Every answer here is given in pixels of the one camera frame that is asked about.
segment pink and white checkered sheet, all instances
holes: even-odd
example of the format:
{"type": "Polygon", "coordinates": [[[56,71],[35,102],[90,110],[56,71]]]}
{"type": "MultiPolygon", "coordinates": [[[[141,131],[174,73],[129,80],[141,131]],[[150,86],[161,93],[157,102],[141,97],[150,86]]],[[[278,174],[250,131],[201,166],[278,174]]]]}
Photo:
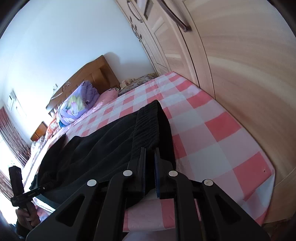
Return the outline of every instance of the pink and white checkered sheet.
{"type": "MultiPolygon", "coordinates": [[[[42,160],[64,133],[68,140],[87,136],[155,99],[170,122],[177,171],[199,182],[212,179],[262,224],[274,186],[272,164],[251,135],[220,104],[174,72],[129,91],[101,109],[94,107],[48,141],[38,159],[42,160]]],[[[173,227],[173,199],[159,200],[155,190],[125,213],[124,231],[173,227]]]]}

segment wooden headboard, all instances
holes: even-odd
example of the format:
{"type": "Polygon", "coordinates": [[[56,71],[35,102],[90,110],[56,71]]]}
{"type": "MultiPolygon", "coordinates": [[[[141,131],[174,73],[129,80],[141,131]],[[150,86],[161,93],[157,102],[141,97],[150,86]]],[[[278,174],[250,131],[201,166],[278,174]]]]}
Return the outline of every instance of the wooden headboard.
{"type": "Polygon", "coordinates": [[[105,57],[102,55],[92,62],[84,65],[71,78],[69,78],[63,86],[58,89],[51,97],[46,110],[53,116],[61,103],[63,103],[74,90],[83,82],[90,81],[99,94],[104,91],[119,87],[119,81],[107,63],[105,57]]]}

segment purple blanket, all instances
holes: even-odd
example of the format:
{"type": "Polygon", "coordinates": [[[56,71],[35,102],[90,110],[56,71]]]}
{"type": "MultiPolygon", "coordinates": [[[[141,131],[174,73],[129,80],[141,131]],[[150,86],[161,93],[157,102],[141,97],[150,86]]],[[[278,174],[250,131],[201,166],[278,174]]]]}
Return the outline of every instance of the purple blanket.
{"type": "Polygon", "coordinates": [[[57,122],[60,127],[67,126],[81,117],[94,106],[99,96],[97,89],[93,88],[89,81],[82,82],[58,109],[57,122]]]}

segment black bracket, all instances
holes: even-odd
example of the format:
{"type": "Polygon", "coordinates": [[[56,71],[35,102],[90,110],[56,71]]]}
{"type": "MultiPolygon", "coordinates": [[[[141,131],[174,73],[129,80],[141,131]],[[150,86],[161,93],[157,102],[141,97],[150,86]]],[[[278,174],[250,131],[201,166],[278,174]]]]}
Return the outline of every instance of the black bracket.
{"type": "Polygon", "coordinates": [[[22,184],[22,171],[19,167],[13,166],[9,169],[9,176],[14,197],[10,199],[14,207],[26,208],[26,204],[33,200],[33,197],[38,196],[48,190],[54,188],[53,183],[46,183],[29,192],[24,191],[22,184]]]}
{"type": "Polygon", "coordinates": [[[142,148],[138,159],[110,181],[89,180],[45,221],[33,229],[27,241],[122,240],[124,211],[129,199],[145,194],[146,162],[155,164],[155,183],[160,199],[175,202],[176,235],[179,241],[268,241],[268,234],[212,180],[189,180],[160,157],[147,159],[142,148]]]}

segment red curtain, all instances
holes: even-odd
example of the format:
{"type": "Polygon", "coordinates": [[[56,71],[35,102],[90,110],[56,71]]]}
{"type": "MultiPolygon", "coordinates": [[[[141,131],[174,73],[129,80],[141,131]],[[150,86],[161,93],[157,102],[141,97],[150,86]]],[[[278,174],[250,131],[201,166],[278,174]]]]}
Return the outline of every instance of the red curtain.
{"type": "Polygon", "coordinates": [[[13,126],[4,107],[0,109],[0,135],[16,159],[25,166],[30,158],[31,150],[13,126]]]}
{"type": "Polygon", "coordinates": [[[9,200],[13,197],[13,191],[11,188],[10,180],[0,170],[0,192],[4,194],[9,200]]]}

